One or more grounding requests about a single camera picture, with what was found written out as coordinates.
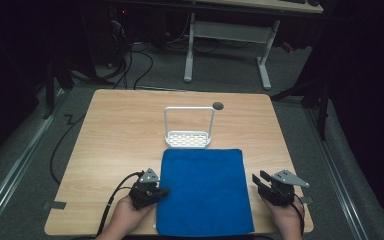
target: table top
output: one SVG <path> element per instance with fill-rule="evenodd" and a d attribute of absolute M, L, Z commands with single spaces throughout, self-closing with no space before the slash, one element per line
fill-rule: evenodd
<path fill-rule="evenodd" d="M 167 149 L 164 109 L 169 106 L 212 106 L 217 111 L 209 149 L 241 149 L 255 233 L 276 232 L 270 213 L 252 182 L 260 170 L 269 174 L 287 169 L 295 173 L 273 105 L 263 94 L 98 90 L 95 92 L 45 225 L 49 235 L 94 235 L 117 185 L 130 173 L 151 167 L 160 175 Z M 209 117 L 194 111 L 169 115 L 170 128 L 208 130 Z M 133 185 L 135 178 L 124 186 Z M 121 190 L 114 203 L 128 194 Z M 302 191 L 296 187 L 298 196 Z M 107 224 L 111 218 L 112 204 Z M 313 229 L 308 209 L 305 231 Z M 157 234 L 153 210 L 132 234 Z"/>
<path fill-rule="evenodd" d="M 281 11 L 292 11 L 292 12 L 301 12 L 301 13 L 322 13 L 323 8 L 319 5 L 313 7 L 307 2 L 304 4 L 301 3 L 292 3 L 281 0 L 196 0 L 201 3 L 215 3 L 215 4 L 228 4 L 228 5 L 238 5 L 243 7 L 256 7 L 256 8 L 265 8 Z"/>

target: blue towel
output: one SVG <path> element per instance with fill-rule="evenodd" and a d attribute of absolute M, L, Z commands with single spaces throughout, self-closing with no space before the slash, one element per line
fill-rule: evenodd
<path fill-rule="evenodd" d="M 167 197 L 157 205 L 157 231 L 177 237 L 254 231 L 242 151 L 167 149 L 161 165 Z"/>

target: controller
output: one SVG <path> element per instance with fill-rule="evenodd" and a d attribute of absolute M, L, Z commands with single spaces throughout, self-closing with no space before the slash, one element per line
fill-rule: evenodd
<path fill-rule="evenodd" d="M 142 171 L 129 192 L 129 196 L 133 200 L 133 206 L 137 210 L 157 203 L 162 197 L 168 195 L 168 188 L 157 187 L 159 181 L 160 178 L 151 168 L 148 168 L 146 172 Z"/>
<path fill-rule="evenodd" d="M 252 174 L 252 181 L 258 186 L 258 194 L 275 206 L 287 206 L 294 202 L 294 185 L 309 187 L 301 178 L 288 170 L 283 170 L 270 176 L 260 171 L 260 176 L 267 182 L 271 182 L 271 188 L 263 184 L 260 179 Z"/>

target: hand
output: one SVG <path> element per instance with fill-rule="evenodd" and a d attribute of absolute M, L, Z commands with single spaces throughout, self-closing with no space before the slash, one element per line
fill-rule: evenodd
<path fill-rule="evenodd" d="M 298 213 L 295 211 L 295 209 L 291 205 L 274 206 L 264 198 L 263 201 L 269 208 L 273 221 L 279 229 L 282 239 L 302 240 L 300 216 L 298 216 Z M 298 200 L 298 197 L 295 196 L 294 202 L 292 204 L 297 207 L 303 216 L 304 208 L 301 202 Z"/>
<path fill-rule="evenodd" d="M 120 240 L 136 229 L 142 219 L 154 209 L 152 204 L 136 210 L 133 207 L 133 200 L 129 195 L 117 202 L 111 222 L 108 227 L 96 239 L 98 240 Z"/>

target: white wire rack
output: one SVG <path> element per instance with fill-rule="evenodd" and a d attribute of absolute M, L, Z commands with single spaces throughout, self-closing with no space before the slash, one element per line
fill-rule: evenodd
<path fill-rule="evenodd" d="M 170 131 L 168 127 L 168 111 L 170 110 L 209 110 L 211 120 L 208 132 L 205 131 Z M 171 148 L 204 149 L 211 142 L 215 109 L 213 107 L 166 107 L 164 109 L 164 123 L 166 129 L 165 140 Z"/>

